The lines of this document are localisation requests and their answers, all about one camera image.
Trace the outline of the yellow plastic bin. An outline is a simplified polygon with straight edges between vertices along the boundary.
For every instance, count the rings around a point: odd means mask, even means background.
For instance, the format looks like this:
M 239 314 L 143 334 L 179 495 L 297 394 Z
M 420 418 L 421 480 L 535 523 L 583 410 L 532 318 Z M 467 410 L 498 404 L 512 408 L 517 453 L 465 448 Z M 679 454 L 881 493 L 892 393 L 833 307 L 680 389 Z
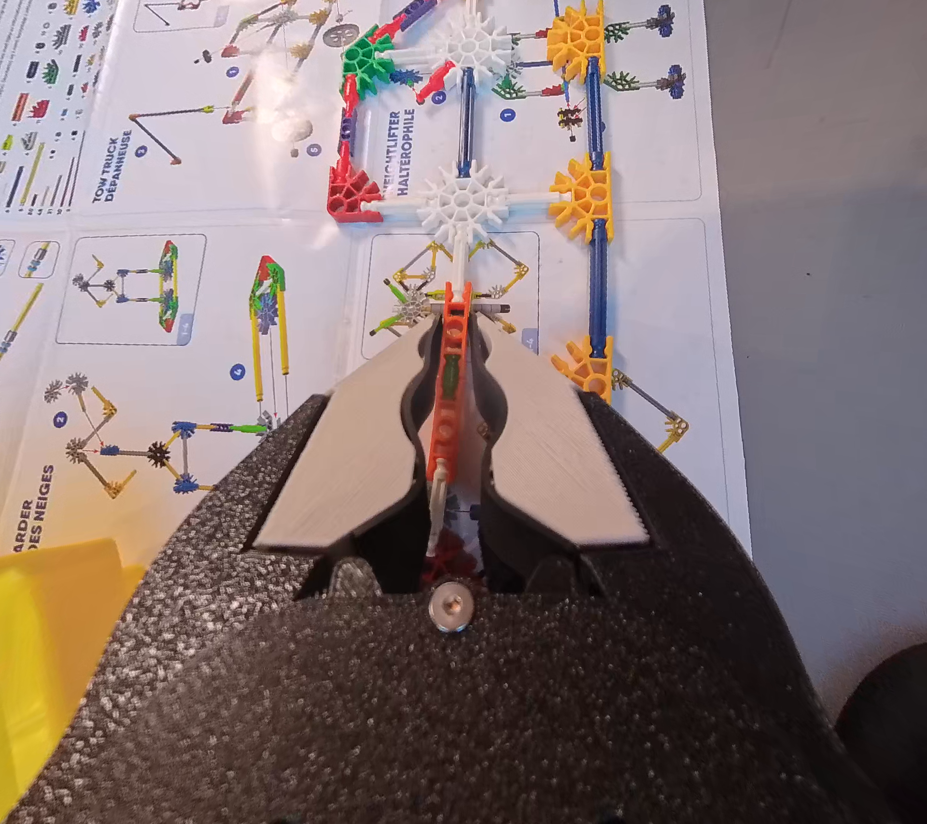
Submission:
M 2 817 L 60 742 L 144 574 L 112 539 L 2 556 Z

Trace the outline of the black textured pad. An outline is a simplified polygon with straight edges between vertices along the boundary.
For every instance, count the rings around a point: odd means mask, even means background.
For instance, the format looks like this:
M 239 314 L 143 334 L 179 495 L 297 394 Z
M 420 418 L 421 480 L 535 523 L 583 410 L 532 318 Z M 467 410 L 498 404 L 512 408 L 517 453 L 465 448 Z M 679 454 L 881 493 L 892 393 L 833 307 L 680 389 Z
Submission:
M 926 821 L 926 645 L 873 668 L 847 699 L 836 732 L 902 822 Z

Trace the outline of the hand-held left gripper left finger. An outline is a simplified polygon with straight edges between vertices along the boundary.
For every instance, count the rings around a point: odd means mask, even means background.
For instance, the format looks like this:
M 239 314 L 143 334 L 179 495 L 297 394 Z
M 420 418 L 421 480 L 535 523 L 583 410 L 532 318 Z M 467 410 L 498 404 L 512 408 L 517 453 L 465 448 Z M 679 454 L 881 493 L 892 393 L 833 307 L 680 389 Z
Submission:
M 430 533 L 419 428 L 434 398 L 438 318 L 422 320 L 332 391 L 274 489 L 254 546 L 361 557 L 383 590 L 417 590 Z

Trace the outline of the colourful rod connector toy model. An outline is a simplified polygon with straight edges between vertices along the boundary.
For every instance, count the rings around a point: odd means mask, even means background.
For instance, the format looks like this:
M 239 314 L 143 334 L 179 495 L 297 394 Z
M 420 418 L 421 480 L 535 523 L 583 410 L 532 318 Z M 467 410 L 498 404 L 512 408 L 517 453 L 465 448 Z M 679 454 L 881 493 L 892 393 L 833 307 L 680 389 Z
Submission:
M 442 517 L 454 482 L 463 424 L 465 350 L 473 285 L 469 260 L 492 243 L 513 210 L 544 204 L 557 227 L 581 234 L 590 249 L 590 322 L 584 346 L 567 346 L 569 361 L 555 357 L 556 369 L 581 389 L 609 398 L 613 383 L 613 339 L 607 334 L 607 249 L 614 236 L 612 174 L 602 123 L 600 60 L 604 53 L 604 5 L 588 14 L 584 6 L 557 15 L 551 26 L 533 35 L 546 39 L 545 66 L 562 83 L 582 80 L 586 89 L 587 152 L 572 160 L 548 192 L 516 194 L 503 178 L 476 158 L 478 89 L 504 80 L 519 42 L 481 10 L 481 0 L 412 0 L 391 20 L 373 26 L 341 53 L 343 102 L 338 158 L 330 170 L 327 208 L 340 223 L 382 222 L 388 215 L 409 216 L 431 236 L 432 250 L 449 253 L 450 277 L 442 303 L 443 328 L 435 376 L 435 406 L 425 471 L 432 514 Z M 398 69 L 422 70 L 415 92 L 425 104 L 447 83 L 459 89 L 458 151 L 439 178 L 420 194 L 400 195 L 396 185 L 385 196 L 352 162 L 361 103 Z

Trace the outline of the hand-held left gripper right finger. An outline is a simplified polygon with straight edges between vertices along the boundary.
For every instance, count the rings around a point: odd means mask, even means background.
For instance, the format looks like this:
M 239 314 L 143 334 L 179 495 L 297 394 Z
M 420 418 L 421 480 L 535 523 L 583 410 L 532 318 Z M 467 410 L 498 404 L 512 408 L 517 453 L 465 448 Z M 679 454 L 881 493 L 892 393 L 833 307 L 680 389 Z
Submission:
M 489 435 L 478 536 L 489 587 L 525 587 L 549 557 L 648 544 L 648 532 L 582 393 L 489 320 L 472 341 Z

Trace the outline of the toy building instruction sheet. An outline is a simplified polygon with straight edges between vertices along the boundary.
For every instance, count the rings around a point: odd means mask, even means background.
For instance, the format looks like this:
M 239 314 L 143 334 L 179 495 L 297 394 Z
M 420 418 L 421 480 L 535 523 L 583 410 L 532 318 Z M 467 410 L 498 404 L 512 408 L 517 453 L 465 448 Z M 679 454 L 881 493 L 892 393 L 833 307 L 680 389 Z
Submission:
M 449 253 L 409 216 L 328 212 L 341 53 L 412 0 L 2 0 L 2 545 L 108 538 L 146 563 L 311 393 L 429 315 Z M 586 89 L 533 35 L 604 5 L 609 398 L 751 547 L 703 0 L 481 0 L 519 42 L 478 89 L 476 158 L 548 192 Z M 456 158 L 460 94 L 398 69 L 352 162 L 385 196 Z M 473 308 L 569 361 L 590 249 L 546 205 L 469 260 Z

